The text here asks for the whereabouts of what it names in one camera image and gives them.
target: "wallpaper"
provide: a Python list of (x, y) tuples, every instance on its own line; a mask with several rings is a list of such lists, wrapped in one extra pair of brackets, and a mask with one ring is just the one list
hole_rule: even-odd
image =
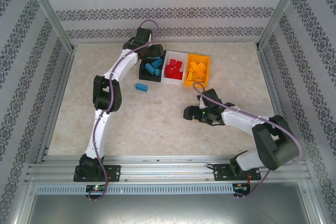
[(73, 44), (124, 42), (148, 18), (158, 41), (256, 42), (278, 1), (50, 0)]
[(336, 0), (291, 0), (264, 53), (327, 223), (336, 223)]
[(0, 30), (0, 223), (6, 223), (36, 160), (67, 52), (37, 0), (0, 0)]

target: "blue lego brick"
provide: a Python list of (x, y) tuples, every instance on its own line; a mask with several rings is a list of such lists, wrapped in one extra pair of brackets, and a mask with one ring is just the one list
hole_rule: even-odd
[(149, 63), (145, 65), (146, 69), (148, 70), (149, 73), (155, 74), (155, 68), (152, 67)]
[(135, 85), (135, 88), (136, 88), (137, 90), (140, 90), (140, 91), (143, 91), (143, 92), (147, 92), (147, 90), (148, 90), (148, 86), (147, 86), (147, 85), (140, 84), (140, 83), (137, 83), (137, 84)]
[(152, 63), (153, 68), (158, 68), (162, 64), (162, 59), (157, 59), (155, 62)]

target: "yellow lego brick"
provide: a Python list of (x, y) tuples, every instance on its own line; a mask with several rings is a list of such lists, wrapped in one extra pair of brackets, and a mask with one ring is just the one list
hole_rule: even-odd
[(190, 66), (192, 66), (192, 68), (193, 68), (194, 70), (198, 69), (198, 65), (196, 64), (195, 61), (190, 62)]
[(193, 79), (193, 73), (189, 71), (187, 81), (191, 81)]
[(199, 67), (202, 71), (204, 71), (204, 70), (206, 69), (206, 65), (204, 65), (203, 63), (198, 64), (198, 67)]
[(203, 73), (203, 71), (199, 68), (195, 69), (195, 73), (201, 78), (205, 77), (205, 73)]

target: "marble surface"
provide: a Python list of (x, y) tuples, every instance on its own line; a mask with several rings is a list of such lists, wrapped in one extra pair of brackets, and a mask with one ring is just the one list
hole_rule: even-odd
[[(236, 43), (163, 43), (170, 51), (211, 57), (207, 88), (223, 102), (273, 115), (255, 45)], [(72, 65), (48, 155), (82, 155), (93, 126), (92, 85), (116, 61), (122, 44), (80, 44)], [(192, 87), (138, 79), (139, 64), (121, 83), (122, 105), (109, 127), (106, 155), (235, 155), (255, 149), (253, 137), (231, 126), (212, 127), (183, 119), (199, 105)], [(147, 93), (135, 84), (148, 85)]]

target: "purple cable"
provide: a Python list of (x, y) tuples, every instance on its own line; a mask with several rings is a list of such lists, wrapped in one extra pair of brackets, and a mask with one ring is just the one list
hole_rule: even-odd
[(141, 27), (141, 26), (142, 26), (144, 23), (146, 23), (146, 22), (153, 22), (153, 23), (155, 24), (155, 26), (156, 26), (156, 30), (155, 30), (155, 35), (154, 35), (154, 37), (153, 37), (149, 42), (147, 42), (145, 45), (142, 45), (142, 46), (140, 46), (140, 47), (137, 47), (137, 48), (135, 48), (135, 49), (129, 51), (128, 53), (126, 53), (126, 54), (124, 55), (124, 57), (120, 58), (119, 61), (117, 62), (117, 64), (115, 64), (114, 68), (112, 69), (112, 71), (111, 71), (111, 73), (110, 73), (110, 78), (109, 78), (109, 85), (110, 85), (110, 91), (111, 91), (111, 101), (110, 101), (109, 107), (108, 107), (106, 110), (103, 110), (103, 111), (100, 113), (100, 115), (99, 115), (99, 117), (98, 117), (98, 119), (97, 119), (97, 121), (96, 121), (96, 123), (95, 123), (95, 125), (94, 125), (94, 127), (93, 127), (93, 133), (92, 133), (93, 148), (94, 148), (94, 152), (96, 153), (96, 156), (97, 156), (99, 165), (100, 165), (100, 167), (103, 169), (103, 173), (104, 173), (104, 177), (105, 177), (105, 186), (104, 186), (105, 188), (104, 188), (104, 192), (103, 192), (97, 199), (92, 199), (92, 198), (90, 198), (90, 195), (91, 195), (91, 193), (93, 192), (93, 191), (90, 191), (90, 192), (89, 192), (89, 195), (88, 195), (88, 198), (89, 198), (90, 201), (91, 201), (91, 200), (94, 200), (94, 201), (98, 201), (98, 200), (100, 200), (100, 199), (105, 195), (105, 193), (106, 193), (106, 191), (107, 191), (107, 186), (108, 186), (108, 184), (109, 184), (109, 180), (108, 180), (108, 177), (107, 177), (107, 172), (106, 172), (106, 170), (105, 170), (105, 167), (104, 167), (104, 165), (103, 165), (103, 162), (100, 160), (100, 157), (99, 157), (99, 154), (98, 154), (98, 149), (97, 149), (97, 146), (96, 146), (96, 130), (97, 130), (98, 123), (99, 123), (100, 119), (101, 119), (102, 116), (103, 116), (103, 113), (104, 113), (104, 112), (107, 112), (107, 111), (110, 111), (110, 109), (112, 108), (112, 105), (113, 105), (113, 96), (114, 96), (114, 93), (113, 93), (112, 77), (113, 77), (113, 75), (114, 75), (114, 71), (116, 70), (117, 66), (118, 66), (118, 65), (119, 65), (119, 64), (120, 64), (120, 63), (121, 63), (121, 62), (122, 62), (128, 55), (130, 55), (131, 53), (133, 53), (133, 52), (135, 52), (135, 51), (138, 51), (138, 50), (141, 49), (141, 48), (144, 48), (144, 47), (148, 46), (150, 43), (152, 43), (152, 42), (153, 42), (154, 40), (156, 40), (156, 38), (158, 37), (159, 26), (158, 26), (158, 24), (157, 24), (154, 20), (152, 20), (152, 19), (146, 19), (146, 20), (144, 20), (144, 21), (140, 24), (139, 27)]
[[(207, 97), (206, 95), (202, 94), (202, 92), (200, 92), (200, 90), (196, 87), (196, 84), (199, 84), (199, 85), (203, 88), (203, 91), (202, 91), (202, 92), (204, 92), (205, 88), (204, 88), (203, 84), (201, 84), (201, 83), (199, 83), (199, 82), (194, 82), (194, 83), (193, 83), (193, 87), (194, 87), (194, 89), (196, 90), (196, 92), (199, 93), (200, 96), (204, 97), (206, 100), (211, 101), (211, 102), (217, 104), (218, 106), (224, 107), (224, 108), (226, 108), (226, 109), (228, 109), (228, 110), (231, 110), (231, 111), (233, 111), (233, 112), (237, 112), (237, 113), (240, 113), (240, 114), (243, 114), (243, 115), (247, 115), (247, 116), (249, 116), (249, 117), (251, 117), (251, 118), (253, 118), (253, 119), (261, 120), (261, 121), (263, 121), (263, 122), (265, 122), (265, 123), (268, 123), (268, 124), (272, 125), (273, 127), (277, 128), (277, 129), (279, 129), (279, 130), (281, 130), (281, 131), (284, 132), (286, 135), (288, 135), (288, 136), (294, 141), (294, 143), (296, 144), (296, 146), (297, 146), (297, 148), (298, 148), (298, 150), (299, 150), (299, 156), (298, 156), (298, 158), (297, 158), (295, 161), (293, 161), (293, 162), (291, 162), (291, 163), (288, 163), (288, 164), (284, 164), (283, 166), (288, 166), (288, 165), (294, 165), (294, 164), (297, 164), (297, 163), (302, 159), (302, 153), (303, 153), (303, 151), (302, 151), (302, 147), (301, 147), (299, 141), (298, 141), (298, 140), (297, 140), (297, 139), (296, 139), (296, 138), (295, 138), (289, 131), (287, 131), (287, 130), (284, 129), (283, 127), (279, 126), (278, 124), (275, 124), (275, 123), (273, 123), (273, 122), (271, 122), (271, 121), (268, 121), (268, 120), (266, 120), (266, 119), (264, 119), (264, 118), (262, 118), (262, 117), (260, 117), (260, 116), (253, 115), (253, 114), (248, 113), (248, 112), (246, 112), (246, 111), (244, 111), (244, 110), (235, 109), (235, 108), (233, 108), (233, 107), (228, 107), (228, 106), (226, 106), (226, 105), (224, 105), (224, 104), (221, 104), (220, 102), (217, 102), (217, 101), (215, 101), (215, 100), (213, 100), (213, 99)], [(270, 170), (268, 170), (268, 171), (266, 172), (265, 176), (262, 178), (262, 180), (259, 182), (259, 184), (253, 189), (252, 192), (250, 192), (247, 196), (245, 196), (245, 198), (249, 197), (249, 196), (252, 195), (256, 190), (259, 189), (259, 187), (262, 185), (262, 183), (264, 182), (264, 180), (267, 178), (269, 172), (270, 172)]]

